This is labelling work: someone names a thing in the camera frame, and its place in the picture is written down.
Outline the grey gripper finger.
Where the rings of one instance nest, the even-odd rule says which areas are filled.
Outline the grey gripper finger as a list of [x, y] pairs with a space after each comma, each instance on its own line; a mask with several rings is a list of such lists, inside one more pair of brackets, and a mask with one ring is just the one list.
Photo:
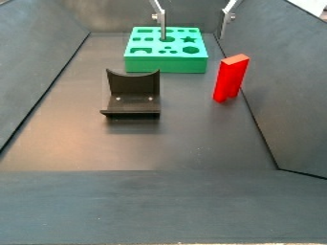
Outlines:
[[162, 40], [166, 40], [166, 11], [160, 5], [159, 0], [148, 0], [155, 10], [152, 13], [152, 19], [158, 21], [162, 27]]
[[224, 37], [226, 26], [230, 21], [235, 18], [235, 13], [232, 12], [236, 8], [239, 0], [230, 0], [226, 7], [223, 8], [223, 21], [220, 25], [220, 38]]

